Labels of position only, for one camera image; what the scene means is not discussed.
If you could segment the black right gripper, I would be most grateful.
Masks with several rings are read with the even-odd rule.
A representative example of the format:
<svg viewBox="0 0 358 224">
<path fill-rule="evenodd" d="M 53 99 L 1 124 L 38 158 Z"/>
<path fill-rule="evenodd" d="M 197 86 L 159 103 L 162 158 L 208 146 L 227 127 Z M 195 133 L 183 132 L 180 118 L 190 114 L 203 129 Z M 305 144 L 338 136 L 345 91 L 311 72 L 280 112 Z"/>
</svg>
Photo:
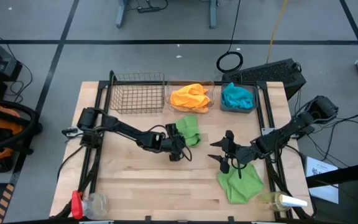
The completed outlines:
<svg viewBox="0 0 358 224">
<path fill-rule="evenodd" d="M 220 171 L 228 174 L 230 167 L 235 168 L 238 174 L 248 163 L 257 158 L 257 151 L 251 146 L 241 146 L 234 142 L 234 134 L 227 130 L 223 139 L 210 144 L 213 147 L 221 147 L 224 151 L 224 157 L 208 154 L 208 157 L 220 163 Z"/>
</svg>

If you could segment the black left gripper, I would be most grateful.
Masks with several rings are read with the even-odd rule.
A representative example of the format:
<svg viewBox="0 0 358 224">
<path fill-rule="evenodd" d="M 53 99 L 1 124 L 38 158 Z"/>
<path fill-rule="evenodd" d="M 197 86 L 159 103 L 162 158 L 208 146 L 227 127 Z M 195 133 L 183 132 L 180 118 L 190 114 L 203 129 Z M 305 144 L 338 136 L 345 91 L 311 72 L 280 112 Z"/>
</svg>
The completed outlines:
<svg viewBox="0 0 358 224">
<path fill-rule="evenodd" d="M 165 125 L 166 132 L 169 138 L 162 141 L 163 152 L 180 155 L 185 148 L 185 139 L 180 136 L 175 123 Z"/>
</svg>

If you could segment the green microfiber towel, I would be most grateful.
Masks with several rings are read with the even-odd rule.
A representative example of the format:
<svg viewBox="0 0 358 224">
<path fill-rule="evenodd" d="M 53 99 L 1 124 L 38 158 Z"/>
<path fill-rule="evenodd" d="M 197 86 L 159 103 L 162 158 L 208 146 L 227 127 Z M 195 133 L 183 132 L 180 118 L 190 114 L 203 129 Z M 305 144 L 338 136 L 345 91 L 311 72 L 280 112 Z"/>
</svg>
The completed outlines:
<svg viewBox="0 0 358 224">
<path fill-rule="evenodd" d="M 196 147 L 201 142 L 201 134 L 198 128 L 197 116 L 184 116 L 182 119 L 175 121 L 179 133 L 185 138 L 188 147 Z"/>
<path fill-rule="evenodd" d="M 228 174 L 222 172 L 217 174 L 217 180 L 231 204 L 248 203 L 251 198 L 261 193 L 265 188 L 252 164 L 248 164 L 242 169 L 241 175 L 242 177 L 239 178 L 235 168 L 230 168 Z"/>
</svg>

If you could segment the yellow microfiber towel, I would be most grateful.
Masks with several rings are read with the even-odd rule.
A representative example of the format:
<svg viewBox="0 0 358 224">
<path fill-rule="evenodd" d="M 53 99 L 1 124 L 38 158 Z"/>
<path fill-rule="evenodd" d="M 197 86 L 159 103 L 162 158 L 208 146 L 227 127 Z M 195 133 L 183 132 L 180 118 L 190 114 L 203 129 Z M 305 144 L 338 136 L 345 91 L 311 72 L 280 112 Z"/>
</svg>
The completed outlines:
<svg viewBox="0 0 358 224">
<path fill-rule="evenodd" d="M 187 106 L 177 106 L 172 105 L 172 108 L 178 111 L 182 112 L 189 112 L 189 113 L 202 113 L 205 114 L 209 111 L 208 106 L 202 106 L 202 107 L 187 107 Z"/>
<path fill-rule="evenodd" d="M 169 103 L 171 105 L 187 107 L 208 106 L 211 98 L 207 96 L 207 92 L 208 89 L 199 83 L 187 85 L 179 90 L 172 91 Z"/>
</svg>

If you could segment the blue microfiber towel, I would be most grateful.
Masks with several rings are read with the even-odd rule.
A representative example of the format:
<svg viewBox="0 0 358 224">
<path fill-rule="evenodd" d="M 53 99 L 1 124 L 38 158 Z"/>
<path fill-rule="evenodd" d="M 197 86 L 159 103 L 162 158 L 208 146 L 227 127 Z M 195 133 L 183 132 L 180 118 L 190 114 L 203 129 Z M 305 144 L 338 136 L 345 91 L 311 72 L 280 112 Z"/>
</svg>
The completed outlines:
<svg viewBox="0 0 358 224">
<path fill-rule="evenodd" d="M 250 110 L 254 107 L 253 94 L 233 82 L 227 85 L 221 93 L 221 103 L 230 109 Z"/>
</svg>

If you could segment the clear plastic basket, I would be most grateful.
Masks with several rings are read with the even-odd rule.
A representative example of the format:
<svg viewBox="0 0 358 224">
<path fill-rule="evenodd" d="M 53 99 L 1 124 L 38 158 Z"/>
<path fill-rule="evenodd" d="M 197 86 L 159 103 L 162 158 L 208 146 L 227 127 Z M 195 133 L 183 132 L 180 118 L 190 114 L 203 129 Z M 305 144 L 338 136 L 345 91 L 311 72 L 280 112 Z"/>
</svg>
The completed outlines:
<svg viewBox="0 0 358 224">
<path fill-rule="evenodd" d="M 211 81 L 211 80 L 207 80 L 207 81 L 175 80 L 175 81 L 168 81 L 168 83 L 166 85 L 165 101 L 169 105 L 169 107 L 171 107 L 172 110 L 178 111 L 178 110 L 173 109 L 172 105 L 169 103 L 169 97 L 170 97 L 172 91 L 179 90 L 179 89 L 183 88 L 184 86 L 195 84 L 195 83 L 199 83 L 204 88 L 208 89 L 207 96 L 211 98 L 211 102 L 208 104 L 209 109 L 210 109 L 210 107 L 212 107 L 214 105 L 215 84 L 213 81 Z"/>
</svg>

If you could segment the grey plastic bin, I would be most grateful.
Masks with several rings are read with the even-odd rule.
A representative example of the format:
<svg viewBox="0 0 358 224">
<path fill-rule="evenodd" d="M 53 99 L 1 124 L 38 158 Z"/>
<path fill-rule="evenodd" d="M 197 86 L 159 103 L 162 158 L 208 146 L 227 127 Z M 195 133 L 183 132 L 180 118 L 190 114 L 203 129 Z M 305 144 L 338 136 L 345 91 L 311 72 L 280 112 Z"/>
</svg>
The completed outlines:
<svg viewBox="0 0 358 224">
<path fill-rule="evenodd" d="M 228 84 L 224 84 L 222 87 L 221 87 L 221 93 L 222 91 L 225 89 L 225 87 L 227 87 Z M 253 110 L 257 109 L 258 108 L 258 90 L 255 86 L 252 86 L 252 85 L 235 85 L 235 86 L 240 86 L 248 91 L 250 91 L 253 96 L 254 96 L 254 100 L 253 100 L 253 103 L 254 103 L 254 107 L 250 110 L 240 110 L 240 109 L 230 109 L 230 108 L 227 108 L 225 107 L 222 103 L 221 103 L 221 99 L 220 99 L 220 109 L 222 111 L 227 111 L 227 112 L 233 112 L 233 113 L 250 113 L 252 112 Z"/>
</svg>

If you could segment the spray bottle with white head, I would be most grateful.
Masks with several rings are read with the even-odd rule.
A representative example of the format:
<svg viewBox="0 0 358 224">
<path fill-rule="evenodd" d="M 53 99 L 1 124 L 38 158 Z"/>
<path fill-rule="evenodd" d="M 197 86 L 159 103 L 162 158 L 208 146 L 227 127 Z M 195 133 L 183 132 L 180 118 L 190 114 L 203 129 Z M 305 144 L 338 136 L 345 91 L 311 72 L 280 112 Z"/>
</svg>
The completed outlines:
<svg viewBox="0 0 358 224">
<path fill-rule="evenodd" d="M 268 192 L 260 194 L 257 198 L 275 212 L 286 212 L 291 208 L 308 206 L 308 202 L 288 196 L 285 192 Z"/>
</svg>

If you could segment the black computer tower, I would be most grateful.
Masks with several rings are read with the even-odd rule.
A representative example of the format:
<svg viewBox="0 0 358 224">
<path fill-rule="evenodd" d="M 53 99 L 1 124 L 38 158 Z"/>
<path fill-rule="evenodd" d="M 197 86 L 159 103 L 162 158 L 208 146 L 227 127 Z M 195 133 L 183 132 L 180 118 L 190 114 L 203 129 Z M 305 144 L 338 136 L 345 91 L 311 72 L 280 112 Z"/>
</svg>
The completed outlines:
<svg viewBox="0 0 358 224">
<path fill-rule="evenodd" d="M 301 65 L 292 58 L 267 63 L 256 67 L 229 72 L 223 75 L 223 82 L 260 83 L 266 89 L 266 82 L 282 82 L 287 100 L 295 95 L 306 83 Z"/>
</svg>

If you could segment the black power strip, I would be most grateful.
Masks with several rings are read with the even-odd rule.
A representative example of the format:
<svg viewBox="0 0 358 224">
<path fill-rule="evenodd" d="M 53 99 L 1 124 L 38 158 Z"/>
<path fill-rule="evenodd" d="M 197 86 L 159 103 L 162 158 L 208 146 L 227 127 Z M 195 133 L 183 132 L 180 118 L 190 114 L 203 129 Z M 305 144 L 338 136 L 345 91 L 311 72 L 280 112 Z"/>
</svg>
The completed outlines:
<svg viewBox="0 0 358 224">
<path fill-rule="evenodd" d="M 159 12 L 161 10 L 160 7 L 138 7 L 138 13 L 148 13 L 148 12 Z"/>
</svg>

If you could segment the grey desk legs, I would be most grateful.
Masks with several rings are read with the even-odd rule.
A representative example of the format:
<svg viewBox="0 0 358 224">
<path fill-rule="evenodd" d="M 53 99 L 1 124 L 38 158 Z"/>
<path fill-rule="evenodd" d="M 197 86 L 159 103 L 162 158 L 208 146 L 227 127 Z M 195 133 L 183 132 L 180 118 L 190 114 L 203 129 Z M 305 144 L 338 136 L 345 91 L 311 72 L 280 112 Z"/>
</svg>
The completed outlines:
<svg viewBox="0 0 358 224">
<path fill-rule="evenodd" d="M 165 5 L 164 6 L 153 6 L 150 0 L 144 0 L 146 2 L 146 6 L 141 6 L 139 0 L 117 0 L 119 3 L 117 16 L 115 21 L 115 26 L 117 28 L 121 28 L 124 23 L 124 17 L 127 11 L 137 11 L 138 7 L 160 7 L 161 10 L 166 10 L 169 6 L 168 0 L 162 0 Z M 217 8 L 221 5 L 221 0 L 198 0 L 199 2 L 208 3 L 208 12 L 209 12 L 209 28 L 215 29 L 217 26 Z"/>
</svg>

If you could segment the orange and black vacuum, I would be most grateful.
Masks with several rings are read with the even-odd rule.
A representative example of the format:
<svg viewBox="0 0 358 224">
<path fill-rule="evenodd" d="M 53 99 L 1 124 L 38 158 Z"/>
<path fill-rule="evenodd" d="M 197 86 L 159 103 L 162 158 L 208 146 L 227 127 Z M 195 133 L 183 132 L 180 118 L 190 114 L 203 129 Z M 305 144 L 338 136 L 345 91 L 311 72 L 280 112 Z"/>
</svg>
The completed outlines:
<svg viewBox="0 0 358 224">
<path fill-rule="evenodd" d="M 0 100 L 0 173 L 12 169 L 15 152 L 25 155 L 34 152 L 25 141 L 42 130 L 36 111 L 20 103 Z"/>
</svg>

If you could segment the black metal table frame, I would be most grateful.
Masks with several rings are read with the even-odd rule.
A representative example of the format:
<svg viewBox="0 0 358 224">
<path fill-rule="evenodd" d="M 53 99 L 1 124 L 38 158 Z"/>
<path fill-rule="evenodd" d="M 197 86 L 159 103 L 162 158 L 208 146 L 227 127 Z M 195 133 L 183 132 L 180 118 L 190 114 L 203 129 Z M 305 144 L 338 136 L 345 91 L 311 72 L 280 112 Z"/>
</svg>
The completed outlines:
<svg viewBox="0 0 358 224">
<path fill-rule="evenodd" d="M 94 106 L 96 95 L 102 89 L 101 108 L 106 95 L 108 81 L 83 82 L 73 117 L 75 125 L 83 108 Z M 287 96 L 283 83 L 267 82 L 267 93 L 276 127 L 290 120 Z M 215 105 L 207 114 L 198 114 L 203 137 L 200 147 L 193 151 L 193 162 L 182 160 L 170 162 L 167 154 L 152 154 L 139 149 L 129 139 L 118 134 L 107 133 L 103 142 L 101 162 L 96 181 L 96 192 L 105 194 L 109 211 L 105 218 L 116 221 L 169 221 L 178 223 L 189 221 L 222 221 L 228 217 L 234 221 L 274 221 L 273 211 L 265 208 L 258 197 L 245 205 L 229 204 L 225 192 L 216 180 L 219 164 L 205 154 L 220 154 L 217 147 L 209 142 L 222 138 L 225 130 L 231 129 L 235 142 L 249 144 L 260 134 L 257 112 L 250 114 L 225 113 L 219 109 L 220 86 L 214 86 Z M 146 130 L 155 124 L 165 124 L 180 119 L 185 113 L 172 111 L 166 104 L 162 113 L 119 114 L 109 111 L 129 125 Z M 81 151 L 70 159 L 60 173 L 57 188 L 50 209 L 50 216 L 61 212 L 70 201 L 71 193 L 78 188 L 85 159 Z M 313 214 L 310 195 L 306 184 L 301 159 L 293 150 L 282 152 L 283 170 L 289 191 L 296 198 L 306 200 L 304 208 L 308 215 Z"/>
</svg>

